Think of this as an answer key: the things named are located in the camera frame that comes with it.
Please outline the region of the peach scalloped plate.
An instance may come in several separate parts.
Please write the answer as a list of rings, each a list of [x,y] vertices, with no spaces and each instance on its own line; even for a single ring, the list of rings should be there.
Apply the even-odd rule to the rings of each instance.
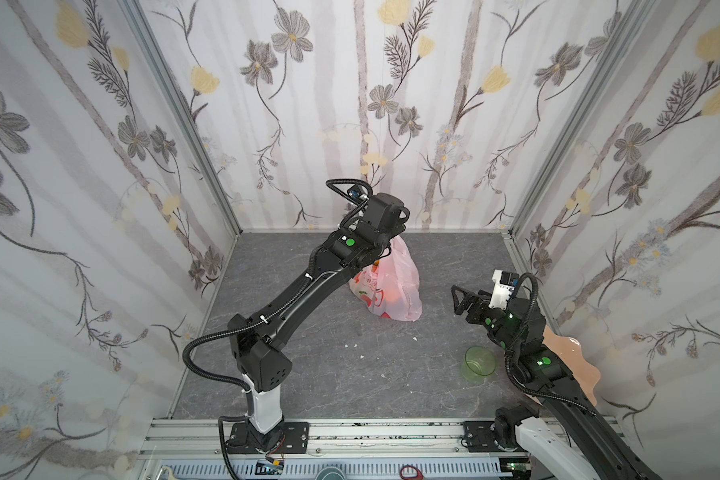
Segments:
[[[586,398],[596,406],[598,400],[594,388],[602,375],[597,367],[584,358],[581,343],[573,337],[558,335],[549,326],[545,327],[543,338],[543,344],[571,370]]]

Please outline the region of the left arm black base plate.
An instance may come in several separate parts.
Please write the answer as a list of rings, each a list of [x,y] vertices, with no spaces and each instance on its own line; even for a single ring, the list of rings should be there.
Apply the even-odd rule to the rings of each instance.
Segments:
[[[229,454],[305,454],[308,447],[308,422],[281,421],[270,432],[261,433],[251,422],[234,423],[225,437]]]

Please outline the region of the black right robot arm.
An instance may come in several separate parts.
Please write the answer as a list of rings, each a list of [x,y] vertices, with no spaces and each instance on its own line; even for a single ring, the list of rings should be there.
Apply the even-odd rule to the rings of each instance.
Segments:
[[[567,435],[559,439],[527,406],[500,408],[490,434],[497,448],[529,453],[556,479],[657,478],[596,409],[599,372],[577,340],[549,328],[537,277],[497,270],[493,282],[490,292],[451,286],[454,312],[485,328],[503,351],[509,381],[551,412]]]

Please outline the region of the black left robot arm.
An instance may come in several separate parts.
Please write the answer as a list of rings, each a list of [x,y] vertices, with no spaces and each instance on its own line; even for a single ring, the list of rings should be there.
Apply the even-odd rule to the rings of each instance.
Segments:
[[[182,352],[190,372],[241,387],[247,401],[241,422],[247,444],[257,451],[273,451],[284,441],[280,386],[293,368],[283,352],[288,341],[334,291],[390,252],[393,238],[405,231],[410,216],[402,200],[374,192],[366,181],[339,178],[326,185],[353,207],[312,250],[304,271],[252,315],[235,315],[226,330],[196,338]],[[193,361],[198,347],[216,340],[229,340],[239,377],[212,373]]]

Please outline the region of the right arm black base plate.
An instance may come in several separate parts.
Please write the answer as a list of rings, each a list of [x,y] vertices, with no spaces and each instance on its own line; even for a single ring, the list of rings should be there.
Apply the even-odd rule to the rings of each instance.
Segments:
[[[498,421],[465,421],[461,445],[470,453],[524,452],[516,437],[515,426]]]

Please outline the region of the pink plastic bag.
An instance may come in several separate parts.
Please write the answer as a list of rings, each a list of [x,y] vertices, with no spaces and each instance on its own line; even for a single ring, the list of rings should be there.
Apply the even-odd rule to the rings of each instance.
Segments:
[[[418,268],[401,237],[393,238],[390,247],[388,256],[365,267],[348,286],[372,314],[396,321],[417,321],[423,312]]]

